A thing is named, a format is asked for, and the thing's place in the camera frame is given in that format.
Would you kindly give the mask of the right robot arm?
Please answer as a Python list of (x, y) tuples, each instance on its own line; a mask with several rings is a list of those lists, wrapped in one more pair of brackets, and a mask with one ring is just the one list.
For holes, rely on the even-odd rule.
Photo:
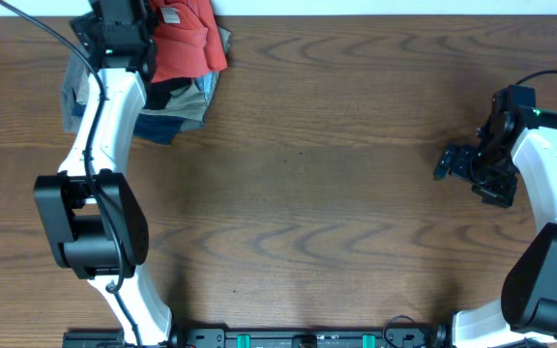
[(457, 177), (485, 204), (509, 208), (524, 183), (537, 235), (505, 278), (499, 299), (457, 312), (438, 336), (448, 347), (535, 347), (557, 343), (557, 112), (534, 89), (509, 85), (492, 98), (479, 146), (449, 144), (433, 171)]

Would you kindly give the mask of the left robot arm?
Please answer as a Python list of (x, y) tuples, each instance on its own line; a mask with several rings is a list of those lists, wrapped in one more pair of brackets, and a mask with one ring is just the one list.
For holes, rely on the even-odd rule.
[(96, 0), (71, 26), (88, 97), (73, 146), (34, 198), (56, 264), (98, 290), (119, 333), (70, 334), (66, 347), (165, 347), (172, 313), (149, 276), (149, 229), (126, 172), (138, 115), (156, 71), (148, 2)]

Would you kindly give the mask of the coral red t-shirt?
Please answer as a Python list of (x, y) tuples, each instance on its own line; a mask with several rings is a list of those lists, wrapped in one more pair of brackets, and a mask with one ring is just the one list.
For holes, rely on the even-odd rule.
[(197, 78), (227, 68), (209, 0), (150, 0), (149, 3), (159, 21), (153, 34), (157, 47), (153, 83)]

